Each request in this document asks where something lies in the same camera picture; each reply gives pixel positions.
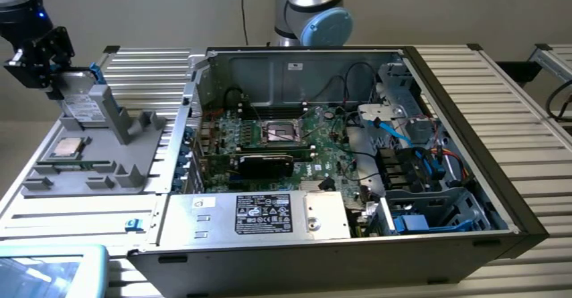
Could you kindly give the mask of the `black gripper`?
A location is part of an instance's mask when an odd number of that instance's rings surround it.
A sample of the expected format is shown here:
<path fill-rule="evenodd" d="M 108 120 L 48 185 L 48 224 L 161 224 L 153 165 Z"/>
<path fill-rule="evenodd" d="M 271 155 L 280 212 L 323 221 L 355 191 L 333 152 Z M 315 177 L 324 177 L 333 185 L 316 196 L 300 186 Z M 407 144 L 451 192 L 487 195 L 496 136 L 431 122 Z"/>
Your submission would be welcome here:
<path fill-rule="evenodd" d="M 45 89 L 53 72 L 69 67 L 73 56 L 67 28 L 57 26 L 40 39 L 24 41 L 4 68 L 27 88 Z"/>

